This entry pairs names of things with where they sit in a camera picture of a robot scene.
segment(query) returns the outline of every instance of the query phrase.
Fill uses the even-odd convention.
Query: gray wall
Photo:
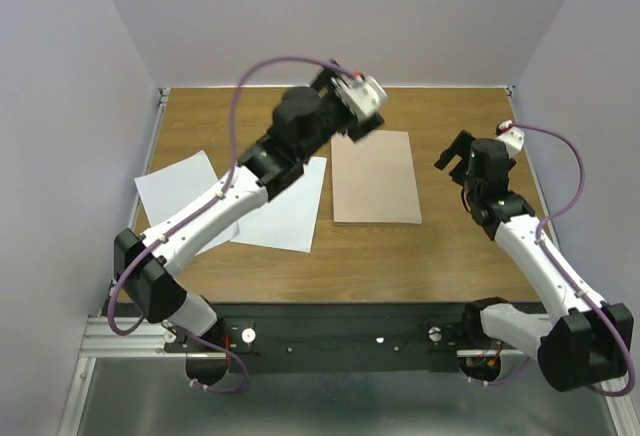
[[[0,434],[55,434],[157,91],[110,0],[0,0]]]
[[[566,0],[516,88],[522,121],[570,136],[582,151],[582,201],[558,219],[568,259],[611,302],[640,315],[640,0]],[[576,165],[559,143],[530,136],[552,210],[576,187]],[[640,365],[640,331],[633,354]],[[640,390],[633,399],[640,408]]]
[[[113,1],[160,85],[230,84],[258,60],[302,53],[386,84],[477,86],[515,82],[564,0]],[[286,65],[255,82],[310,74]]]

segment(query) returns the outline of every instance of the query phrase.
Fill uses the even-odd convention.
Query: wooden table
[[[264,134],[282,89],[246,89],[237,114],[242,151]],[[461,129],[493,137],[511,118],[501,89],[390,89],[384,129],[408,131],[423,223],[336,225],[331,154],[311,253],[227,243],[197,256],[180,276],[212,302],[466,301],[489,296],[537,300],[511,259],[471,220],[460,188],[433,163]],[[173,89],[151,171],[204,149],[217,174],[230,164],[231,89]],[[527,159],[511,172],[512,189],[542,214]],[[142,210],[138,232],[148,227]]]

